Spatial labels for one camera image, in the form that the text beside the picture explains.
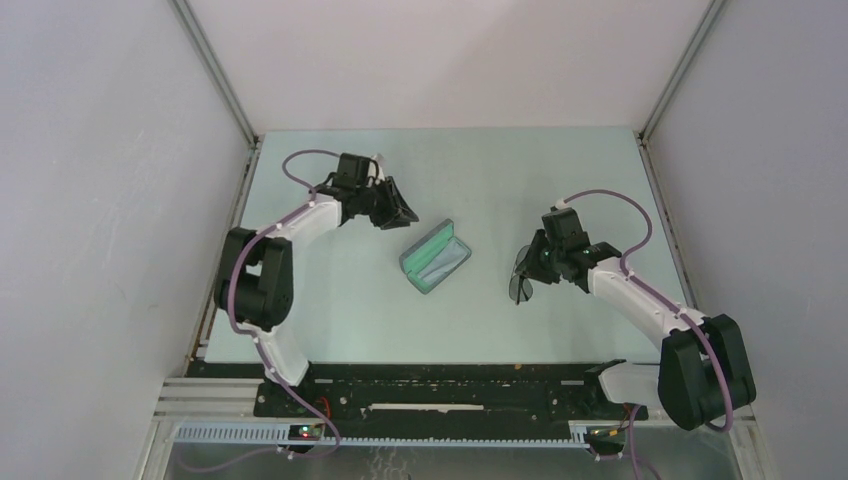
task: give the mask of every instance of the eyeglasses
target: eyeglasses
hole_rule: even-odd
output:
[[[515,257],[515,266],[512,267],[512,278],[509,280],[509,298],[516,305],[530,300],[530,297],[533,296],[533,284],[530,283],[530,279],[518,273],[518,266],[524,261],[529,250],[530,245],[522,247],[518,251],[518,256]]]

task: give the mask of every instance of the wall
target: wall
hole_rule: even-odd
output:
[[[260,132],[630,126],[709,0],[197,0]]]
[[[842,478],[848,3],[730,2],[651,140],[706,311],[737,318],[787,479]]]
[[[129,478],[246,145],[165,0],[0,19],[0,471]]]

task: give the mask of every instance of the white table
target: white table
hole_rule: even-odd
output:
[[[632,196],[654,220],[653,240],[631,259],[671,296],[683,293],[632,132],[624,128],[435,129],[274,132],[266,135],[242,225],[267,225],[298,206],[304,189],[280,164],[304,148],[370,156],[385,167],[421,217],[380,231],[356,218],[319,238],[295,264],[295,303],[286,322],[310,360],[372,363],[552,363],[627,358],[659,352],[602,301],[571,284],[535,285],[516,306],[507,285],[518,250],[541,228],[558,198],[589,188]],[[290,169],[311,182],[336,167],[304,156]],[[626,203],[602,196],[573,206],[593,242],[624,251],[645,232]],[[398,256],[445,218],[473,250],[453,275],[422,295]],[[252,343],[218,311],[208,362],[258,362]]]

